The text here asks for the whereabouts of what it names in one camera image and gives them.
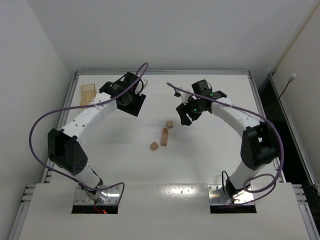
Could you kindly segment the wooden block stack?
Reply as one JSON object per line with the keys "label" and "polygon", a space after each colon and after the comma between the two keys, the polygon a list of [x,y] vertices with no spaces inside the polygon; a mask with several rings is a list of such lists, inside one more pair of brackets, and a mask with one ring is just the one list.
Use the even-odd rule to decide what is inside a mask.
{"label": "wooden block stack", "polygon": [[168,134],[163,134],[161,136],[161,141],[160,141],[161,146],[167,146],[168,145],[168,137],[169,137]]}

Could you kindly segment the amber transparent plastic container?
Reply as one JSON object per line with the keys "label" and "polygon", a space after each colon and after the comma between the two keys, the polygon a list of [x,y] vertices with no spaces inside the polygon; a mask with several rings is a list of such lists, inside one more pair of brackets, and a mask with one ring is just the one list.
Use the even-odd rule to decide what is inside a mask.
{"label": "amber transparent plastic container", "polygon": [[80,87],[80,93],[81,93],[80,105],[87,106],[92,102],[92,100],[95,98],[97,94],[96,85],[94,83],[83,84]]}

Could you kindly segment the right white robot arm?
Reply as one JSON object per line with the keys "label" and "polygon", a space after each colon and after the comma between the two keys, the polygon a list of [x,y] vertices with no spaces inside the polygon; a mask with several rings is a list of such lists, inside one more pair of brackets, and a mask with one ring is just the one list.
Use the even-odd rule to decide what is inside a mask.
{"label": "right white robot arm", "polygon": [[227,123],[241,138],[241,162],[222,187],[224,194],[232,198],[247,189],[258,172],[280,156],[279,140],[268,123],[236,109],[224,92],[213,91],[205,79],[191,87],[192,92],[174,90],[175,97],[182,100],[176,107],[181,124],[190,126],[203,112],[209,112]]}

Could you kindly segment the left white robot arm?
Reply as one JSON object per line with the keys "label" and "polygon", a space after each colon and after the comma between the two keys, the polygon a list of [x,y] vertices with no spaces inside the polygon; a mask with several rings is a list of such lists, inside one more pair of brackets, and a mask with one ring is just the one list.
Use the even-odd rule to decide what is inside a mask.
{"label": "left white robot arm", "polygon": [[85,189],[91,191],[103,184],[89,166],[84,151],[86,139],[104,119],[116,109],[138,116],[146,95],[143,90],[148,81],[127,72],[115,82],[106,82],[90,102],[90,106],[71,122],[47,135],[48,158],[70,173]]}

